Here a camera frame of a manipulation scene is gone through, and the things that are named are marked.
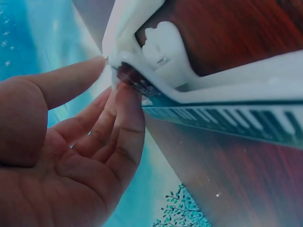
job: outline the green leaves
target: green leaves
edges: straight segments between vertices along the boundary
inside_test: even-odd
[[[170,191],[165,195],[166,208],[163,211],[162,222],[157,220],[153,227],[200,227],[205,226],[205,217],[199,211],[193,198],[186,191],[184,185],[179,185],[178,191]]]

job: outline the white plastic bracket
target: white plastic bracket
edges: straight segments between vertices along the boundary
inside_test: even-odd
[[[172,88],[187,84],[189,87],[198,76],[192,70],[182,37],[171,22],[161,22],[157,28],[145,30],[143,54],[149,65]]]

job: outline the printed star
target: printed star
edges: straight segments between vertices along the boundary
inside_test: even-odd
[[[8,67],[10,65],[10,61],[7,61],[4,63],[6,67]]]
[[[4,46],[6,46],[7,44],[8,44],[8,42],[5,40],[5,41],[3,41],[3,42],[1,43],[1,46],[4,47]]]

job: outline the reddish brown surface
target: reddish brown surface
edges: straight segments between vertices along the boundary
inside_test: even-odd
[[[168,0],[201,76],[303,47],[301,0]],[[214,227],[303,226],[303,151],[147,117],[147,127]]]
[[[137,32],[161,21],[181,32],[200,76],[303,49],[302,0],[167,0]]]

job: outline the piano keyboard image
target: piano keyboard image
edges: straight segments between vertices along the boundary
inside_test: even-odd
[[[182,104],[129,64],[117,76],[146,97],[143,109],[155,119],[303,148],[302,100]]]
[[[155,119],[303,148],[302,105],[143,107]]]

